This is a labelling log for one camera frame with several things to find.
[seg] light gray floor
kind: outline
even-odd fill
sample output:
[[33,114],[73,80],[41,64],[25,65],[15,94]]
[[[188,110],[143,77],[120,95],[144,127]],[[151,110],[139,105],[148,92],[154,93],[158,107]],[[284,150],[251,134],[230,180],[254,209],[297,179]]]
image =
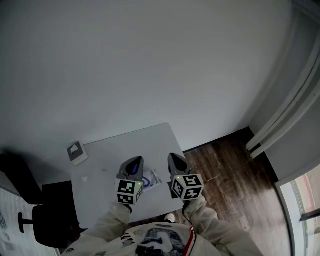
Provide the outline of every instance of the light gray floor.
[[24,225],[24,234],[19,230],[18,213],[24,219],[32,219],[34,205],[27,204],[21,197],[0,188],[0,254],[2,256],[57,256],[56,250],[39,244],[32,225]]

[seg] white box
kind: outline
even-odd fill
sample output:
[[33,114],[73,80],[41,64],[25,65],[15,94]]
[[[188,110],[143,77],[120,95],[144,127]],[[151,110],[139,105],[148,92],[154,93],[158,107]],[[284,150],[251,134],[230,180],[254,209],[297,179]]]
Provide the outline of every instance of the white box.
[[177,175],[173,178],[171,189],[183,201],[194,200],[201,196],[204,181],[201,174]]
[[115,179],[115,192],[120,204],[135,205],[143,193],[143,181]]

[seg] red stripe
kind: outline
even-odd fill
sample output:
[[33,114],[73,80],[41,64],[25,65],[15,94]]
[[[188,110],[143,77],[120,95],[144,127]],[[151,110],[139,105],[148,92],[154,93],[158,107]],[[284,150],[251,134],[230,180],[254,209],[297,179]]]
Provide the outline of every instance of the red stripe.
[[186,244],[186,247],[185,247],[185,249],[184,249],[184,252],[183,252],[182,256],[186,256],[186,255],[187,255],[187,252],[188,252],[188,250],[189,250],[189,248],[190,248],[190,245],[191,245],[193,239],[194,239],[194,233],[191,231],[191,232],[190,232],[189,241],[188,241],[188,243]]

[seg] shoe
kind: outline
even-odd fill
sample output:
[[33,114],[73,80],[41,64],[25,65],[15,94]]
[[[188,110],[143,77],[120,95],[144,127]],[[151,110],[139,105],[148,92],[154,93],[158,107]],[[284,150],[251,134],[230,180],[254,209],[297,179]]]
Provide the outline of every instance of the shoe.
[[169,213],[167,216],[164,217],[164,221],[170,221],[171,223],[175,223],[176,218],[172,213]]

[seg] person's right arm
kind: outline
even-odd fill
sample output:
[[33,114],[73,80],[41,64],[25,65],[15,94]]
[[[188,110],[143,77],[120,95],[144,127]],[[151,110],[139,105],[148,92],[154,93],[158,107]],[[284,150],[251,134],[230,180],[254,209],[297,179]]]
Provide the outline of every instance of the person's right arm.
[[184,210],[191,220],[196,234],[202,236],[220,251],[224,247],[235,256],[262,256],[255,242],[244,230],[234,224],[219,220],[216,211],[206,207],[207,201],[203,196],[192,200]]

